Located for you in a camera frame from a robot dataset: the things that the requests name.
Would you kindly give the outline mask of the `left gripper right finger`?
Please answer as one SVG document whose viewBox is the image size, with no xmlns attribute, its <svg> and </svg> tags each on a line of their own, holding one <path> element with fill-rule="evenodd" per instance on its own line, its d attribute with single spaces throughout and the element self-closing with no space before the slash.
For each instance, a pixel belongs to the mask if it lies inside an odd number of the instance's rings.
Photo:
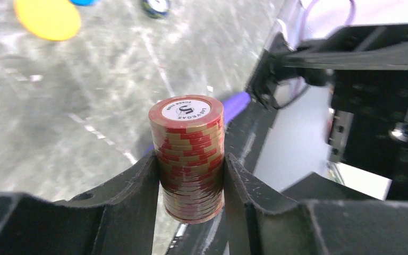
<svg viewBox="0 0 408 255">
<path fill-rule="evenodd" d="M 263 254 L 408 254 L 408 202 L 377 200 L 315 173 L 281 194 L 293 202 L 260 216 Z"/>
</svg>

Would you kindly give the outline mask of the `single dark poker chip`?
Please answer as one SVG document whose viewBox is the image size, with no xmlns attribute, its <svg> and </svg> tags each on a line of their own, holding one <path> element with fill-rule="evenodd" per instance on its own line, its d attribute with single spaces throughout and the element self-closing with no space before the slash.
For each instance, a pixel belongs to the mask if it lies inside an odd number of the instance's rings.
<svg viewBox="0 0 408 255">
<path fill-rule="evenodd" d="M 142 0 L 141 7 L 144 13 L 153 19 L 163 19 L 171 9 L 170 0 Z"/>
</svg>

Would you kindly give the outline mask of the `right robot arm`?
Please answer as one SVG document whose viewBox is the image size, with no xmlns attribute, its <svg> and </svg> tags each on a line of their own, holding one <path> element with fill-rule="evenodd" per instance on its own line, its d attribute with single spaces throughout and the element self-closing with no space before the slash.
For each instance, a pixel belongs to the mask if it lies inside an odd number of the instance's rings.
<svg viewBox="0 0 408 255">
<path fill-rule="evenodd" d="M 296 49 L 277 32 L 248 87 L 281 109 L 275 84 L 292 78 L 331 87 L 330 160 L 390 179 L 386 198 L 408 200 L 408 23 L 341 27 Z"/>
</svg>

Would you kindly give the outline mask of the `red tan poker chip stack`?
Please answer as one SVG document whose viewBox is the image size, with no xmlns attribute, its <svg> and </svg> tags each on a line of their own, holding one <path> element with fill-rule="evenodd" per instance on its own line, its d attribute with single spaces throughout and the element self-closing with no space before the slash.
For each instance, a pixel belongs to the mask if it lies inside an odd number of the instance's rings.
<svg viewBox="0 0 408 255">
<path fill-rule="evenodd" d="M 164 99 L 148 113 L 164 207 L 181 223 L 215 217 L 224 205 L 224 106 L 202 95 Z"/>
</svg>

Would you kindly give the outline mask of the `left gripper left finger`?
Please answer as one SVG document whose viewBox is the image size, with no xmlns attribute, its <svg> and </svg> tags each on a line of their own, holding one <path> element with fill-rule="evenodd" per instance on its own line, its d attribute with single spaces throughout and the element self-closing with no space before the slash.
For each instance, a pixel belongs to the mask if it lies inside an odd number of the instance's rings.
<svg viewBox="0 0 408 255">
<path fill-rule="evenodd" d="M 158 190 L 149 153 L 68 201 L 0 192 L 0 254 L 151 254 Z"/>
</svg>

